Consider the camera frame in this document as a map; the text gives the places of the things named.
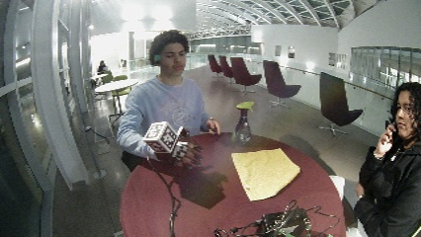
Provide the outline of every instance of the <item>white long-sleeve shirt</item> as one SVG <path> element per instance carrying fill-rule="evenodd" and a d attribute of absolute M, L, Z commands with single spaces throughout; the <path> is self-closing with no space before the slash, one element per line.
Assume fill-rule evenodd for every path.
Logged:
<path fill-rule="evenodd" d="M 133 87 L 125 105 L 117 142 L 125 151 L 137 156 L 157 159 L 144 142 L 153 122 L 167 121 L 175 130 L 183 126 L 191 136 L 207 129 L 209 115 L 205 112 L 201 91 L 189 78 L 183 78 L 180 85 L 168 86 L 155 77 Z"/>

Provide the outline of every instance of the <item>red chair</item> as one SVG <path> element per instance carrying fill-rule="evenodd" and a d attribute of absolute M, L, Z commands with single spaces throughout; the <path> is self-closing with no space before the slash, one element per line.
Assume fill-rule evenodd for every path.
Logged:
<path fill-rule="evenodd" d="M 279 64 L 275 61 L 263 61 L 263 70 L 265 77 L 265 85 L 267 91 L 269 94 L 277 97 L 277 101 L 272 102 L 272 107 L 275 106 L 285 106 L 285 102 L 280 101 L 280 98 L 291 98 L 293 97 L 300 89 L 300 85 L 287 85 L 284 77 L 281 75 Z"/>
<path fill-rule="evenodd" d="M 331 127 L 319 126 L 319 128 L 332 130 L 333 136 L 336 131 L 347 133 L 335 128 L 335 124 L 348 125 L 364 113 L 364 110 L 349 110 L 344 80 L 324 72 L 320 73 L 320 111 L 331 121 Z"/>
<path fill-rule="evenodd" d="M 227 56 L 220 55 L 220 64 L 224 72 L 224 76 L 229 78 L 229 84 L 233 84 L 232 79 L 235 78 L 233 69 L 227 61 Z"/>
<path fill-rule="evenodd" d="M 248 86 L 253 86 L 260 83 L 263 79 L 261 74 L 252 75 L 243 57 L 232 57 L 232 69 L 236 83 L 245 86 L 244 94 L 248 94 Z"/>
<path fill-rule="evenodd" d="M 208 61 L 209 61 L 211 70 L 217 74 L 216 77 L 221 77 L 220 73 L 223 72 L 223 68 L 221 68 L 213 54 L 208 54 Z"/>

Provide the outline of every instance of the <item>cube with markers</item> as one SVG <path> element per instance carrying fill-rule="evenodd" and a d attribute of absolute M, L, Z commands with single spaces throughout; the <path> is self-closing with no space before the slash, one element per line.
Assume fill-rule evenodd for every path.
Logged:
<path fill-rule="evenodd" d="M 177 142 L 177 133 L 167 121 L 155 122 L 151 125 L 144 142 L 156 153 L 172 153 Z"/>

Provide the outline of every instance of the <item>woman's hand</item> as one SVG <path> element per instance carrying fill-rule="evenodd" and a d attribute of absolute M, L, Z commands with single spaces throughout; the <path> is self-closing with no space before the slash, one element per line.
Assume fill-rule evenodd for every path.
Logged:
<path fill-rule="evenodd" d="M 211 118 L 208 121 L 207 121 L 207 124 L 208 124 L 208 127 L 209 127 L 209 133 L 212 135 L 215 134 L 221 134 L 221 125 L 220 125 L 220 122 L 217 122 L 213 118 Z"/>
<path fill-rule="evenodd" d="M 361 197 L 365 195 L 365 187 L 360 183 L 357 183 L 356 192 L 357 192 L 357 197 Z"/>
<path fill-rule="evenodd" d="M 393 124 L 390 124 L 386 127 L 385 132 L 378 138 L 377 147 L 376 147 L 376 150 L 373 151 L 374 157 L 382 157 L 385 152 L 392 148 L 392 143 L 393 143 L 392 136 L 394 132 L 396 132 L 396 127 Z"/>

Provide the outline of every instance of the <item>table leg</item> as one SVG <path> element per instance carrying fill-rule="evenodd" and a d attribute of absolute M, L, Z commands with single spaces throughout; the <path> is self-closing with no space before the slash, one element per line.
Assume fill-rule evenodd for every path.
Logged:
<path fill-rule="evenodd" d="M 119 91 L 116 91 L 116 93 L 117 93 L 119 113 L 116 113 L 115 115 L 111 115 L 111 116 L 108 117 L 108 119 L 109 119 L 111 117 L 116 117 L 116 119 L 115 119 L 113 122 L 111 123 L 112 126 L 115 126 L 115 122 L 119 120 L 120 116 L 124 114 L 124 113 L 123 113 L 123 109 L 121 109 L 121 102 L 120 102 Z"/>

